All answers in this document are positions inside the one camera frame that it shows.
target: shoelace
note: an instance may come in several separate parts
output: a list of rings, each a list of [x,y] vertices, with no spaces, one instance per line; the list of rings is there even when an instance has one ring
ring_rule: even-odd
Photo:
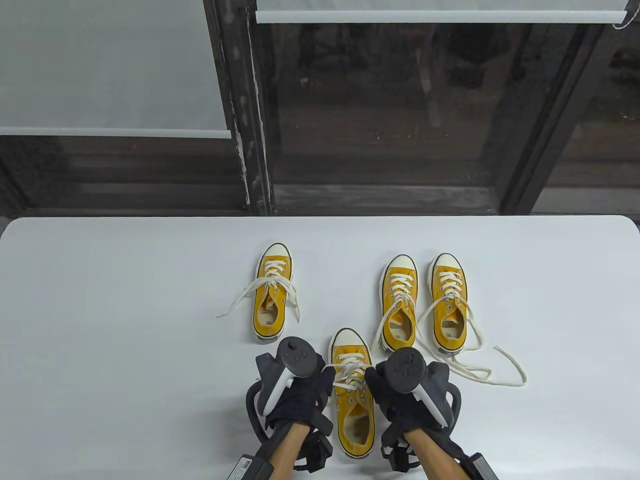
[[[286,262],[284,260],[267,260],[264,263],[264,276],[259,276],[254,281],[252,281],[247,288],[240,294],[238,298],[231,304],[229,309],[218,315],[217,318],[225,317],[233,312],[238,304],[242,301],[242,299],[249,295],[251,292],[255,292],[257,289],[266,285],[267,287],[278,287],[281,286],[287,291],[287,299],[296,306],[296,314],[298,316],[298,323],[300,323],[300,308],[298,307],[298,293],[296,292],[296,288],[293,284],[288,281],[282,273],[285,270]]]
[[[462,291],[462,276],[456,272],[441,272],[438,274],[438,278],[439,278],[438,284],[442,285],[440,287],[440,290],[444,292],[444,295],[438,298],[435,302],[431,304],[429,308],[427,308],[427,311],[423,313],[422,317],[420,317],[420,319],[418,320],[417,325],[420,326],[420,324],[424,322],[424,320],[429,316],[431,311],[439,303],[443,301],[445,303],[455,302],[456,300],[458,300],[460,303],[462,303],[462,305],[464,305],[467,308],[467,312],[468,312],[467,323],[469,324],[471,329],[473,329],[474,334],[476,335],[476,338],[478,340],[477,347],[472,347],[472,348],[463,347],[463,349],[458,353],[458,355],[464,351],[480,350],[484,345],[484,336],[482,332],[480,332],[480,330],[476,327],[476,324],[474,322],[474,315],[473,315],[473,312],[471,311],[471,307],[460,295],[460,292]],[[491,369],[486,367],[478,367],[476,365],[468,365],[468,364],[460,363],[456,358],[457,355],[453,357],[446,357],[441,355],[437,350],[436,352],[434,352],[429,346],[428,342],[425,342],[424,340],[422,340],[422,334],[420,333],[419,328],[418,328],[418,335],[416,336],[416,338],[422,344],[422,346],[425,347],[429,351],[429,353],[431,353],[431,356],[433,358],[435,358],[439,362],[446,363],[449,366],[449,368],[451,368],[451,370],[453,370],[455,373],[457,373],[461,377],[467,378],[472,381],[476,381],[478,383],[485,383],[487,385],[502,385],[503,387],[523,387],[524,385],[527,384],[527,374],[524,372],[520,364],[515,360],[515,358],[513,358],[503,349],[498,347],[498,345],[494,345],[493,348],[496,349],[498,352],[500,352],[502,355],[504,355],[513,364],[513,366],[516,367],[516,369],[518,370],[518,373],[520,373],[520,377],[522,378],[521,383],[490,380],[490,377],[492,375]],[[479,372],[482,372],[485,375],[479,376],[478,375]]]
[[[415,301],[413,300],[413,296],[411,296],[414,282],[413,277],[404,273],[392,273],[389,279],[391,281],[391,298],[394,302],[387,309],[385,314],[382,315],[382,320],[380,321],[380,325],[378,325],[378,331],[374,337],[376,343],[378,343],[382,338],[382,329],[385,327],[385,323],[394,308],[405,301],[411,305],[413,307],[413,311],[415,311]]]
[[[338,372],[333,386],[351,391],[364,389],[364,372],[371,366],[364,359],[362,353],[343,353],[337,356],[336,364],[326,364],[324,368],[333,367]]]

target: shoe insole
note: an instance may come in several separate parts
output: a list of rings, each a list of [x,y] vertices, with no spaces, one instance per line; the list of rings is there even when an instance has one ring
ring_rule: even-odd
[[[411,321],[402,310],[398,310],[391,316],[389,330],[398,340],[408,342],[411,338]]]
[[[442,333],[448,339],[458,339],[465,328],[465,320],[460,310],[456,310],[442,321]]]
[[[344,420],[344,432],[352,444],[364,445],[369,437],[369,415],[358,404]]]
[[[258,323],[261,325],[273,325],[278,318],[278,309],[273,298],[267,295],[260,308],[258,308]]]

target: hand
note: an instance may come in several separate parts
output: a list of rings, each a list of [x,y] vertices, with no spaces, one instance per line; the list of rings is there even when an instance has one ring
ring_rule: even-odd
[[[267,415],[266,424],[273,428],[279,420],[293,420],[311,426],[317,410],[324,409],[333,390],[335,369],[324,368],[324,360],[317,355],[316,371],[307,378],[295,378],[290,388],[285,388],[273,411]]]
[[[391,388],[385,378],[385,363],[368,368],[364,380],[387,420],[397,424],[401,433],[418,429],[439,430],[439,423],[424,403],[416,400],[413,394],[401,394]]]

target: forearm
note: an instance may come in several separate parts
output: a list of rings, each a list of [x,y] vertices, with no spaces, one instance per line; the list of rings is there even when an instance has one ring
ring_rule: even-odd
[[[269,463],[273,465],[273,473],[269,480],[290,480],[293,466],[298,458],[298,453],[300,453],[300,447],[309,430],[307,425],[299,423],[294,423],[291,426],[291,430],[269,460]]]
[[[405,433],[429,480],[469,480],[458,462],[447,455],[423,430]]]

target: wrist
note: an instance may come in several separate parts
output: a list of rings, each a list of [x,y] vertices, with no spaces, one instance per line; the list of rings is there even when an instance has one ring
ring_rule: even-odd
[[[291,430],[289,430],[289,435],[306,438],[310,431],[311,427],[309,425],[302,422],[294,422]]]
[[[410,432],[405,433],[404,439],[415,448],[417,444],[424,443],[425,440],[430,440],[431,438],[423,429],[417,428],[416,430],[411,430]]]

